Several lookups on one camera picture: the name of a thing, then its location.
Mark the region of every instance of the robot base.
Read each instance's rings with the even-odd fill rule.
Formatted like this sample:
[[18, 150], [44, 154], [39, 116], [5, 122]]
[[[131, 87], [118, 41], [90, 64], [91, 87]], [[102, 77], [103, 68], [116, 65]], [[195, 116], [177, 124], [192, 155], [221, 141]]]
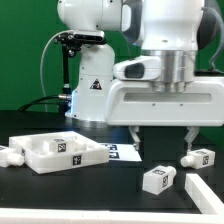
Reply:
[[223, 96], [223, 77], [195, 77], [183, 93], [156, 93], [151, 82], [114, 80], [105, 116], [109, 125], [221, 126]]
[[81, 127], [107, 127], [104, 107], [113, 80], [114, 57], [107, 44], [82, 47], [79, 84], [72, 92], [71, 110], [65, 114], [68, 122]]

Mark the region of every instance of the green backdrop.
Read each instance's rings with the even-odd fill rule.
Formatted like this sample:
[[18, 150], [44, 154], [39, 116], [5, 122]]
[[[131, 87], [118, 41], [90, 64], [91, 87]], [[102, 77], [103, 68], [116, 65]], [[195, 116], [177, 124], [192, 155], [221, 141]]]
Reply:
[[[218, 0], [224, 15], [224, 2]], [[17, 110], [20, 106], [42, 97], [40, 58], [47, 41], [66, 27], [57, 15], [57, 0], [0, 0], [0, 110]], [[106, 32], [109, 44], [116, 53], [116, 62], [135, 57], [139, 48], [126, 43], [120, 33]], [[199, 52], [197, 68], [208, 68], [219, 37]], [[224, 71], [223, 55], [217, 68]], [[79, 57], [70, 60], [71, 84], [78, 78]], [[60, 45], [50, 45], [44, 64], [47, 95], [61, 93], [62, 55]], [[43, 110], [33, 107], [32, 110]], [[203, 128], [202, 132], [224, 146], [222, 128]]]

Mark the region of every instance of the small white cube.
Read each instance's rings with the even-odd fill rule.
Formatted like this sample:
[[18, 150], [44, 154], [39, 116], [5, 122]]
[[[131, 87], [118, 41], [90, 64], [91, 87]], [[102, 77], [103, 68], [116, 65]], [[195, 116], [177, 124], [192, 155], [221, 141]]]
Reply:
[[142, 190], [158, 195], [173, 185], [175, 176], [174, 167], [158, 166], [144, 174]]
[[52, 139], [43, 142], [43, 151], [51, 153], [66, 153], [75, 151], [75, 141], [65, 139]]

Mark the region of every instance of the white box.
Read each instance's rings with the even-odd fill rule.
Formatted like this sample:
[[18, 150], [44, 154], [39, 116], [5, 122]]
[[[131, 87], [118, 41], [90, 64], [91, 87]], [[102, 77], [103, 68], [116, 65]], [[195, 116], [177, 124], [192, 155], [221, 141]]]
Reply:
[[142, 190], [158, 195], [173, 185], [175, 176], [175, 168], [158, 166], [144, 174]]
[[73, 131], [10, 137], [9, 147], [21, 152], [39, 174], [109, 161], [107, 147]]
[[199, 149], [190, 151], [187, 156], [181, 159], [181, 165], [183, 167], [192, 167], [194, 169], [200, 169], [207, 166], [214, 165], [215, 152], [208, 149]]

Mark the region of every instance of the black tabletop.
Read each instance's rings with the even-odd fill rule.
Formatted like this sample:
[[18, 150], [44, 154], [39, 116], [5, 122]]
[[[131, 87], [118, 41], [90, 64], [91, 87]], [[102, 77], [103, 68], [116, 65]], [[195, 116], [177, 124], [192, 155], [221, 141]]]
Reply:
[[[42, 112], [0, 111], [0, 145], [10, 136], [76, 131], [97, 142], [132, 144], [127, 127], [81, 128], [62, 115]], [[224, 201], [224, 153], [202, 135], [193, 148], [216, 151], [215, 165], [200, 170], [182, 168], [184, 127], [142, 127], [142, 162], [108, 164], [37, 174], [27, 167], [0, 168], [0, 207], [200, 213], [184, 190], [186, 173], [198, 173]], [[158, 166], [177, 169], [174, 184], [158, 196], [142, 191], [144, 172]]]

